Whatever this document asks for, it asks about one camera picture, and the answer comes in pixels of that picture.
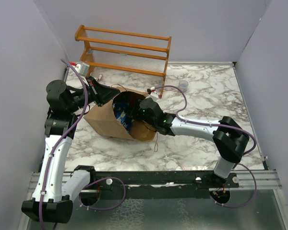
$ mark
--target brown paper bag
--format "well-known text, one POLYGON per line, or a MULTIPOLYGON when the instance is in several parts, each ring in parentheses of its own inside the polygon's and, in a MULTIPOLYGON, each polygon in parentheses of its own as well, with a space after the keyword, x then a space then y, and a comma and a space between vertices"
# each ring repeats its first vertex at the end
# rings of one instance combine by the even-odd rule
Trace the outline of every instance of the brown paper bag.
MULTIPOLYGON (((121 93, 126 92, 123 88, 118 88, 121 93)), ((140 92, 136 90, 126 89, 128 92, 132 92, 130 105, 136 103, 138 99, 144 99, 148 94, 146 92, 140 92)), ((143 121, 133 121, 130 133, 127 132, 125 127, 116 119, 113 108, 113 99, 106 103, 102 107, 95 105, 84 116, 84 119, 90 124, 96 133, 129 140, 151 141, 155 137, 155 131, 152 126, 143 121)))

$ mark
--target wall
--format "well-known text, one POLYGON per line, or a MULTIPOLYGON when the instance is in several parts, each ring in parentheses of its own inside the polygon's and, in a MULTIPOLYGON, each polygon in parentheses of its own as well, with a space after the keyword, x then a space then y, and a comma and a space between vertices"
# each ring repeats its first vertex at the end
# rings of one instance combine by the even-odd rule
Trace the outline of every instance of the wall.
POLYGON ((35 0, 72 60, 79 25, 172 36, 170 61, 237 61, 271 0, 35 0))
POLYGON ((262 152, 288 200, 288 0, 271 2, 236 67, 262 152))
POLYGON ((0 230, 17 229, 44 153, 46 85, 65 54, 31 0, 0 1, 0 230))

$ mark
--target white marble surface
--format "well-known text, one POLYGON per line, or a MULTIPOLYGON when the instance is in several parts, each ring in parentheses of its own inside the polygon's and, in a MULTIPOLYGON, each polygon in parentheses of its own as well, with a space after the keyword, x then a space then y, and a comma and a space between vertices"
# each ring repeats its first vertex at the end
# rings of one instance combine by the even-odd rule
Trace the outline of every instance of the white marble surface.
MULTIPOLYGON (((139 91, 162 83, 160 77, 113 69, 96 68, 94 73, 103 74, 102 84, 119 83, 139 91)), ((204 120, 231 116, 242 128, 252 132, 232 66, 168 66, 166 84, 178 85, 181 79, 189 82, 188 107, 181 115, 204 120)), ((81 86, 71 72, 67 84, 81 86)), ((171 113, 184 106, 182 95, 171 88, 165 89, 157 102, 171 113)), ((100 136, 82 119, 65 170, 72 171, 79 164, 93 165, 99 171, 211 170, 219 157, 214 143, 204 139, 159 135, 158 152, 154 152, 154 144, 100 136)), ((257 148, 244 156, 242 163, 251 169, 263 169, 257 148)))

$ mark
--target clear plastic cup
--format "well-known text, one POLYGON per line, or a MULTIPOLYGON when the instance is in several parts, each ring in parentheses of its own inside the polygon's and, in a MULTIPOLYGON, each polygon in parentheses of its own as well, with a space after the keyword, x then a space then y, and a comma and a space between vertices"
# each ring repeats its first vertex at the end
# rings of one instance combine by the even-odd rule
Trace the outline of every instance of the clear plastic cup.
POLYGON ((178 83, 178 88, 180 88, 181 91, 186 92, 188 89, 189 83, 186 80, 180 80, 178 83))

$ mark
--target wooden dish rack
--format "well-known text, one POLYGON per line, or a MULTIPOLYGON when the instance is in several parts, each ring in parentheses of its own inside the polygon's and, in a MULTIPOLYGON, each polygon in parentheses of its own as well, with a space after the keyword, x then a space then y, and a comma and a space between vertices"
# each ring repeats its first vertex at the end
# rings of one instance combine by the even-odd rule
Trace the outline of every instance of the wooden dish rack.
MULTIPOLYGON (((95 67, 103 67, 155 75, 163 78, 162 85, 165 83, 171 37, 136 34, 80 25, 75 34, 75 40, 84 41, 84 51, 81 55, 80 61, 90 65, 87 76, 94 71, 95 67), (89 32, 116 34, 122 36, 123 41, 125 41, 125 39, 127 40, 127 36, 133 36, 140 37, 142 40, 145 40, 143 38, 147 38, 149 39, 148 41, 150 41, 150 39, 155 39, 167 43, 164 44, 166 47, 139 45, 122 41, 94 38, 89 36, 89 32), (112 48, 117 46, 120 46, 120 50, 112 48), (139 49, 142 50, 143 53, 133 52, 134 50, 139 49)), ((163 88, 161 89, 159 95, 160 98, 162 97, 162 94, 163 88)))

